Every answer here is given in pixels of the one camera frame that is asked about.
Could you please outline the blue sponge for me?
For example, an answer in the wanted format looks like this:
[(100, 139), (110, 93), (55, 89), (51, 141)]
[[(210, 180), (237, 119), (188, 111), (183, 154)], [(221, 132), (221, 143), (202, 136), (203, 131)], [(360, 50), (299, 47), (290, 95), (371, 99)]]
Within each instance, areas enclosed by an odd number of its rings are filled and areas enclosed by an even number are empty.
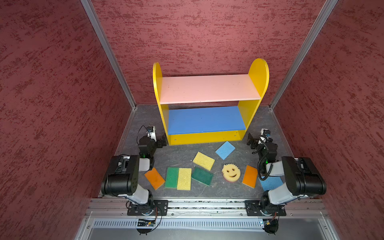
[(280, 177), (268, 177), (266, 180), (260, 181), (260, 183), (264, 191), (274, 190), (283, 185)]
[(236, 148), (230, 143), (223, 143), (215, 153), (222, 159), (225, 160)]

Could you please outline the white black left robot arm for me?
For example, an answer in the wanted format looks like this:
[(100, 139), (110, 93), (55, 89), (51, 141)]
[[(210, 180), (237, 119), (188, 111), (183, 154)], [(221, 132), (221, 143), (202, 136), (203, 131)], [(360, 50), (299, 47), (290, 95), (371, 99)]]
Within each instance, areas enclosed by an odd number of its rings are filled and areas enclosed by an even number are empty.
[(121, 154), (113, 156), (101, 183), (103, 195), (125, 198), (140, 210), (155, 208), (152, 193), (139, 185), (139, 173), (153, 173), (155, 152), (167, 145), (166, 137), (154, 140), (144, 136), (137, 140), (138, 155)]

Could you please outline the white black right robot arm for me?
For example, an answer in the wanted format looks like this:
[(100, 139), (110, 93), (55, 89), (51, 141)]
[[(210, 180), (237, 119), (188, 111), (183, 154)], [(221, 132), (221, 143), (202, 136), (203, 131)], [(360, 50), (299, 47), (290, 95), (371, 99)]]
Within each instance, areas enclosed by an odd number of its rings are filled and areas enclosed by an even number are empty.
[(281, 186), (263, 192), (256, 207), (260, 214), (271, 216), (291, 201), (326, 193), (327, 184), (310, 158), (283, 156), (280, 161), (276, 160), (278, 145), (267, 135), (260, 135), (258, 139), (249, 135), (247, 145), (259, 156), (257, 177), (262, 183), (285, 178)]

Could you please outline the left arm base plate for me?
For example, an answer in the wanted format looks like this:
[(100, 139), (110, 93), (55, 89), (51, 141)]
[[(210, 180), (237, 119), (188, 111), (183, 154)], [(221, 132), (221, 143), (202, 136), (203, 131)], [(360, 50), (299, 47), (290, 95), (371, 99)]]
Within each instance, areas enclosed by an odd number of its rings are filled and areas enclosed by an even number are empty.
[(129, 202), (126, 204), (127, 216), (166, 216), (168, 205), (168, 200), (153, 200), (144, 205)]

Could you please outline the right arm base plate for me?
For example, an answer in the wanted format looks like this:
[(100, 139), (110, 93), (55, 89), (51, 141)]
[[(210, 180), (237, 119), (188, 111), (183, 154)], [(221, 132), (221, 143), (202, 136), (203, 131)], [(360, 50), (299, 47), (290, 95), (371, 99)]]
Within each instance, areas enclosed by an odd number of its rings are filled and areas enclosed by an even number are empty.
[(285, 217), (287, 215), (283, 205), (261, 203), (259, 200), (246, 200), (245, 209), (247, 216), (251, 217)]

